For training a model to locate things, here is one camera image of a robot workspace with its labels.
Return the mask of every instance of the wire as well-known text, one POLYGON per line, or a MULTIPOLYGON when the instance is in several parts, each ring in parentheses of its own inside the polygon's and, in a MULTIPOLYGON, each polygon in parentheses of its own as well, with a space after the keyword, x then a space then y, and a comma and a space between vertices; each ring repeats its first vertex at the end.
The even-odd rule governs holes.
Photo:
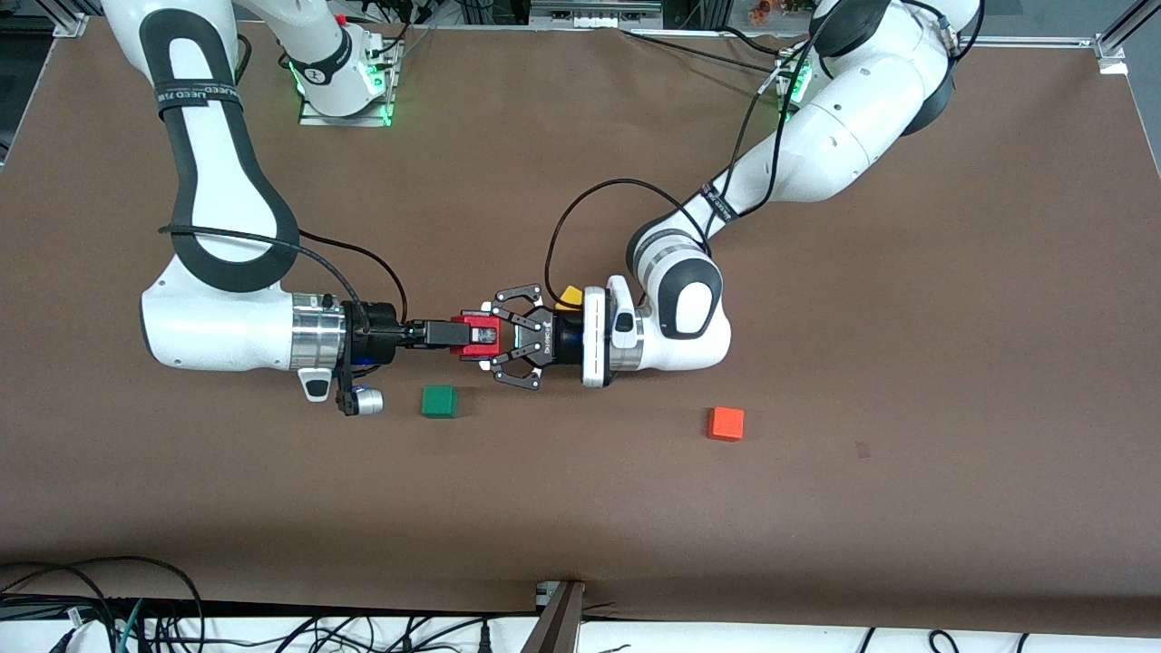
POLYGON ((695 229, 698 237, 701 238, 701 242, 698 243, 698 245, 701 247, 701 251, 704 251, 707 257, 713 258, 713 253, 709 249, 709 238, 706 236, 706 230, 700 224, 698 224, 697 220, 693 220, 693 216, 690 215, 690 211, 686 210, 686 208, 680 202, 678 202, 676 198, 662 191, 661 188, 654 186, 652 184, 649 184, 648 181, 641 181, 640 179, 620 178, 620 179, 610 179, 608 181, 601 181, 600 184, 593 186, 592 188, 589 188, 584 193, 580 193, 577 196, 577 199, 572 200, 572 203, 569 204, 569 208, 564 209, 564 214, 561 215, 561 218, 556 221, 556 229, 553 230, 553 237, 548 241, 548 254, 545 256, 545 290, 548 292, 548 295, 553 297, 553 300, 555 300, 556 303, 577 309, 584 308, 579 304, 575 304, 572 302, 567 302, 562 300, 561 296, 556 294, 556 290, 553 289, 553 282, 550 280, 551 267, 553 267, 553 253, 556 251, 556 239, 561 235, 561 228, 564 227, 564 221, 568 220, 569 215, 572 214, 572 209, 577 208, 577 204, 583 202, 585 198, 592 195, 593 193, 600 191, 601 188, 616 186, 619 184, 641 186, 642 188, 648 188, 654 193, 661 195, 662 198, 665 198, 665 200, 668 200, 669 203, 673 204, 675 208, 685 214, 685 217, 688 218, 690 224, 692 224, 693 228, 695 229))
POLYGON ((93 593, 93 595, 96 596, 96 600, 101 607, 101 610, 98 611, 98 620, 101 622, 101 624, 104 626, 106 634, 109 638, 109 652, 113 653, 114 651, 116 651, 116 640, 113 634, 113 609, 109 608, 109 603, 106 601, 104 593, 101 591, 101 588, 98 587, 95 582, 93 582, 93 579, 88 577, 88 575, 82 573, 80 569, 77 569, 75 564, 59 565, 57 562, 42 562, 42 561, 21 561, 21 562, 0 564, 0 569, 13 568, 13 567, 42 567, 42 568, 36 572, 26 574, 16 579, 15 581, 6 584, 5 587, 0 588, 0 594, 3 594, 15 587, 20 587, 31 580, 35 580, 46 574, 51 574, 53 572, 67 572, 80 579, 81 582, 84 582, 88 587, 88 589, 93 593))
MULTIPOLYGON (((803 43, 802 56, 799 57, 798 64, 794 66, 794 72, 791 74, 791 80, 795 80, 799 78, 800 74, 802 74, 802 65, 806 64, 806 60, 809 58, 810 48, 814 45, 815 38, 817 38, 820 34, 822 34, 822 30, 827 29, 827 26, 830 24, 830 20, 834 19, 836 15, 838 15, 838 9, 842 8, 846 2, 848 0, 838 0, 837 2, 835 2, 835 6, 831 7, 830 12, 828 12, 825 17, 822 19, 822 22, 819 23, 819 29, 814 30, 814 34, 807 37, 802 42, 803 43)), ((793 95, 793 93, 786 93, 783 95, 783 107, 778 112, 778 127, 774 130, 774 146, 770 153, 770 184, 766 185, 766 194, 763 195, 762 201, 756 203, 750 209, 742 211, 740 214, 741 217, 744 217, 758 210, 758 208, 769 202, 770 196, 774 194, 774 184, 776 180, 778 179, 778 155, 781 153, 783 149, 783 132, 784 132, 783 128, 786 127, 786 119, 789 116, 791 95, 793 95)))
POLYGON ((943 637, 947 640, 947 644, 951 644, 952 653, 959 653, 959 646, 956 646, 956 640, 947 634, 947 631, 942 630, 933 630, 928 633, 928 646, 931 648, 931 653, 944 653, 938 646, 936 646, 937 637, 943 637))
POLYGON ((125 632, 121 634, 121 641, 117 643, 117 653, 127 653, 129 650, 129 633, 134 630, 134 624, 137 623, 137 613, 140 612, 142 603, 145 603, 145 600, 138 598, 132 612, 129 612, 129 618, 125 619, 125 632))
POLYGON ((313 259, 316 263, 322 265, 330 272, 342 286, 342 289, 351 296, 351 303, 354 306, 355 311, 359 314, 359 320, 362 322, 362 333, 370 331, 370 317, 367 315, 367 307, 362 304, 359 300, 359 294, 355 293, 354 287, 347 281, 347 278, 339 272, 339 268, 334 267, 331 261, 323 258, 323 254, 317 253, 313 250, 307 249, 302 245, 295 245, 294 243, 287 243, 286 241, 279 241, 277 238, 271 238, 269 236, 260 236, 258 234, 247 234, 245 231, 235 231, 232 229, 218 229, 216 227, 193 227, 193 225, 178 225, 178 224, 166 224, 158 228, 158 234, 180 234, 188 236, 225 236, 228 238, 241 238, 243 241, 254 241, 258 243, 266 243, 267 245, 277 245, 280 247, 286 247, 300 254, 307 256, 313 259))
POLYGON ((399 322, 408 321, 408 292, 403 289, 403 281, 399 281, 399 275, 396 274, 395 270, 391 270, 391 266, 388 265, 388 263, 383 260, 378 254, 376 254, 370 250, 360 247, 359 245, 352 245, 351 243, 344 243, 342 241, 336 241, 333 238, 326 238, 324 236, 316 236, 315 234, 311 234, 310 231, 307 231, 304 229, 300 229, 298 235, 302 236, 303 238, 307 238, 308 241, 313 241, 316 243, 322 243, 324 245, 331 245, 332 247, 340 247, 344 250, 349 250, 352 252, 361 253, 362 256, 377 263, 380 267, 387 271, 387 274, 391 278, 391 281, 395 282, 395 288, 399 292, 399 322))
POLYGON ((918 8, 923 9, 924 12, 929 12, 929 13, 931 13, 931 15, 933 15, 938 20, 942 20, 942 21, 946 21, 947 20, 947 16, 943 12, 940 12, 939 9, 936 9, 931 5, 928 5, 926 2, 921 2, 920 0, 902 0, 902 2, 904 5, 910 5, 913 7, 918 7, 918 8))
POLYGON ((693 15, 697 14, 698 12, 701 13, 701 22, 706 22, 705 0, 698 0, 698 3, 694 5, 692 9, 690 9, 690 15, 685 16, 685 20, 682 21, 682 24, 677 26, 677 29, 685 29, 685 26, 690 24, 690 21, 693 20, 693 15))
POLYGON ((435 641, 437 639, 439 639, 439 638, 441 638, 444 636, 452 634, 453 632, 455 632, 457 630, 463 630, 463 629, 466 629, 468 626, 474 626, 476 624, 486 622, 486 620, 492 619, 492 618, 495 618, 495 617, 477 617, 475 619, 468 619, 467 622, 461 622, 459 624, 450 625, 450 626, 448 626, 448 627, 439 631, 438 633, 428 637, 427 639, 420 641, 418 645, 416 645, 414 648, 412 648, 412 651, 423 651, 423 650, 427 648, 428 646, 431 646, 431 644, 433 641, 435 641))
POLYGON ((980 37, 980 29, 983 27, 983 14, 985 14, 983 6, 985 6, 985 3, 986 3, 986 0, 980 0, 980 9, 975 13, 975 16, 976 16, 975 17, 975 29, 972 30, 972 36, 967 40, 967 45, 965 45, 964 49, 960 50, 959 55, 956 55, 954 57, 952 57, 953 60, 958 62, 958 60, 962 59, 972 50, 972 46, 975 45, 975 40, 980 37))
POLYGON ((871 645, 871 636, 874 634, 874 629, 867 629, 867 633, 863 636, 863 644, 859 645, 859 653, 867 653, 867 646, 871 645))
POLYGON ((757 41, 750 38, 749 36, 747 36, 744 34, 742 34, 742 31, 738 30, 738 29, 736 29, 736 28, 733 28, 733 27, 729 27, 729 26, 722 26, 722 27, 719 27, 717 29, 715 29, 714 31, 724 31, 726 34, 733 34, 734 36, 738 37, 742 41, 742 43, 745 43, 747 45, 749 45, 750 48, 753 48, 755 50, 762 52, 763 55, 770 55, 772 57, 778 57, 779 56, 778 50, 774 50, 773 48, 766 48, 762 43, 758 43, 757 41))
MULTIPOLYGON (((798 50, 798 46, 801 45, 802 43, 805 42, 796 43, 793 46, 794 53, 791 55, 791 58, 793 58, 795 55, 800 52, 800 50, 798 50)), ((738 153, 742 151, 742 142, 745 139, 745 131, 750 127, 750 117, 753 115, 753 109, 755 107, 758 106, 758 101, 762 99, 762 95, 765 94, 766 88, 770 87, 770 84, 774 80, 774 77, 781 73, 783 66, 786 65, 786 63, 789 60, 791 60, 789 58, 786 60, 779 59, 778 65, 774 67, 774 70, 770 71, 770 77, 767 77, 766 80, 762 82, 762 86, 758 87, 758 91, 753 94, 752 98, 750 98, 750 106, 747 107, 745 109, 745 117, 742 119, 742 128, 738 129, 737 131, 737 139, 734 141, 734 152, 730 155, 729 166, 726 170, 726 181, 722 184, 722 192, 721 192, 722 198, 726 198, 726 193, 729 192, 729 185, 734 180, 734 168, 737 166, 737 157, 738 153)))
POLYGON ((391 41, 383 43, 383 46, 380 48, 378 50, 373 50, 370 56, 378 57, 381 55, 387 53, 387 51, 390 50, 391 48, 395 48, 396 43, 403 41, 403 37, 406 36, 409 27, 411 27, 411 23, 409 22, 403 23, 403 29, 399 30, 399 34, 395 35, 395 38, 392 38, 391 41))
POLYGON ((288 634, 282 640, 282 644, 279 644, 279 647, 274 650, 274 653, 282 653, 283 651, 286 651, 287 647, 290 646, 291 641, 294 641, 295 639, 297 639, 298 636, 301 636, 302 633, 307 632, 307 629, 309 629, 311 625, 318 623, 318 619, 319 619, 318 617, 311 617, 311 618, 307 619, 305 622, 298 624, 298 627, 296 627, 293 631, 290 631, 290 634, 288 634))
POLYGON ((668 41, 662 41, 659 38, 654 38, 651 36, 646 36, 643 34, 633 34, 632 31, 625 31, 625 35, 626 36, 632 36, 633 38, 637 38, 640 41, 648 41, 649 43, 656 43, 657 45, 664 45, 666 48, 672 48, 675 50, 680 50, 683 52, 688 52, 691 55, 697 55, 699 57, 705 57, 707 59, 714 59, 714 60, 727 63, 727 64, 734 64, 735 66, 741 66, 743 69, 756 70, 756 71, 765 72, 765 73, 771 72, 770 69, 765 69, 765 67, 762 67, 762 66, 758 66, 758 65, 755 65, 755 64, 748 64, 745 62, 740 62, 737 59, 730 59, 729 57, 722 57, 720 55, 713 55, 711 52, 705 52, 702 50, 694 50, 693 48, 686 48, 685 45, 678 45, 677 43, 670 43, 668 41))
POLYGON ((238 59, 238 67, 233 70, 233 82, 238 84, 241 81, 241 76, 246 72, 246 66, 250 65, 250 56, 254 52, 254 46, 250 44, 250 40, 245 35, 238 35, 238 43, 246 46, 243 51, 241 57, 238 59))
POLYGON ((318 653, 319 651, 322 651, 323 646, 326 645, 327 641, 334 639, 334 636, 339 634, 339 631, 341 631, 342 629, 347 627, 347 625, 349 625, 351 622, 358 619, 360 616, 361 615, 355 615, 354 617, 347 617, 347 619, 345 622, 342 622, 341 624, 339 624, 338 626, 336 626, 333 630, 330 630, 327 632, 327 636, 324 637, 322 639, 322 641, 316 641, 313 645, 311 645, 309 653, 318 653))
POLYGON ((424 617, 418 622, 416 622, 414 617, 409 618, 408 627, 403 631, 403 634, 399 636, 399 639, 396 639, 394 643, 391 643, 391 645, 387 647, 384 653, 391 653, 391 651, 395 651, 396 646, 403 644, 409 637, 411 637, 417 630, 419 630, 420 626, 423 626, 430 620, 432 620, 431 617, 424 617))
MULTIPOLYGON (((209 229, 209 228, 195 227, 193 229, 209 229)), ((181 569, 179 569, 178 567, 175 567, 175 566, 173 566, 173 565, 171 565, 168 562, 165 562, 163 560, 158 560, 156 558, 147 558, 145 555, 104 555, 104 557, 101 557, 101 558, 88 558, 87 560, 81 560, 79 562, 73 562, 73 565, 80 567, 82 565, 94 565, 94 564, 99 564, 99 562, 102 562, 102 564, 103 562, 140 562, 143 565, 151 565, 153 567, 159 567, 159 568, 165 569, 165 571, 170 572, 171 574, 178 576, 179 579, 181 579, 181 582, 186 586, 186 589, 189 590, 189 594, 194 598, 194 605, 197 608, 197 619, 201 623, 201 634, 199 636, 199 640, 200 641, 197 644, 197 653, 202 653, 202 648, 205 647, 205 610, 202 609, 202 596, 197 591, 197 586, 194 584, 193 579, 189 577, 189 574, 182 572, 181 569)))

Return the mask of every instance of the brown table surface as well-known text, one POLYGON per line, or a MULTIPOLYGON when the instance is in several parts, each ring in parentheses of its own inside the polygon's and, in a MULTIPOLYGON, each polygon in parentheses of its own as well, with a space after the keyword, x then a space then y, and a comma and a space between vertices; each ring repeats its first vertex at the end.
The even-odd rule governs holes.
MULTIPOLYGON (((244 31, 264 170, 304 228, 390 260, 414 317, 539 281, 597 181, 691 192, 760 79, 612 30, 440 30, 394 127, 308 128, 273 36, 244 31)), ((375 378, 385 412, 344 418, 289 374, 150 358, 137 302, 172 253, 175 174, 94 21, 57 44, 0 174, 0 553, 154 555, 216 600, 520 610, 577 577, 622 617, 1161 634, 1161 182, 1127 82, 1088 51, 985 48, 957 82, 849 191, 714 241, 717 367, 600 392, 562 368, 528 393, 404 352, 375 378), (463 416, 423 418, 427 383, 463 416), (704 437, 716 404, 747 410, 744 442, 704 437)), ((621 272, 664 208, 594 196, 561 285, 621 272)), ((309 260, 283 286, 336 289, 309 260)), ((96 577, 182 593, 142 574, 96 577)))

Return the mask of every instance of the red block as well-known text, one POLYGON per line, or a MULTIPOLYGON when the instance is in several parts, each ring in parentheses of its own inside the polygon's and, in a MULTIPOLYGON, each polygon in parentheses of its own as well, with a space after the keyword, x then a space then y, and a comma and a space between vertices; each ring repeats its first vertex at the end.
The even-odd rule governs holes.
POLYGON ((741 408, 715 406, 709 412, 709 439, 735 443, 742 439, 745 411, 741 408))

